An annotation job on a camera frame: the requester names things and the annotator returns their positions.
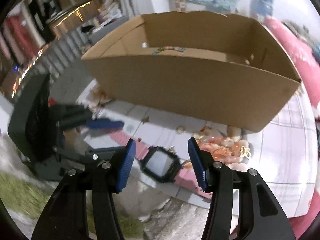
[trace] pink blanket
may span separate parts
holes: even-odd
[[[266,19],[264,25],[278,39],[294,62],[306,87],[315,116],[320,115],[320,67],[312,55],[312,49],[276,19]],[[309,203],[308,213],[304,216],[289,218],[297,239],[308,229],[320,211],[320,194],[316,189]]]

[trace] cardboard box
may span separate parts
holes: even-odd
[[[165,46],[185,51],[152,55]],[[255,132],[301,82],[287,53],[258,21],[206,11],[137,16],[82,59],[116,99]]]

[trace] smartwatch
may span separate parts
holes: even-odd
[[[127,145],[131,138],[122,130],[110,133],[109,136],[121,146]],[[141,139],[133,139],[136,141],[135,158],[139,161],[142,172],[160,183],[172,182],[202,197],[212,197],[212,193],[205,193],[198,186],[193,168],[180,164],[177,155],[163,147],[149,147]]]

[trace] bolt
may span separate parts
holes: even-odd
[[[256,176],[258,174],[258,172],[255,170],[255,169],[250,169],[249,170],[249,173],[252,175],[252,176]]]
[[[68,175],[69,176],[73,176],[73,175],[75,175],[76,174],[76,170],[70,170],[70,171],[68,171]]]
[[[213,166],[217,169],[220,169],[222,167],[222,163],[221,162],[214,162]]]
[[[102,164],[103,169],[109,169],[110,167],[111,167],[111,164],[108,162]]]

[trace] pink watch strap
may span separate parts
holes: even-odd
[[[198,186],[196,175],[193,170],[182,168],[174,179],[174,184],[179,187],[187,188],[191,192],[205,198],[210,199],[212,197],[212,193],[205,193],[202,188]]]
[[[110,138],[113,139],[115,142],[120,144],[121,146],[126,146],[129,139],[132,138],[122,130],[113,132],[109,134]],[[142,160],[148,153],[149,147],[146,146],[143,142],[139,142],[137,139],[133,138],[136,141],[136,159]]]

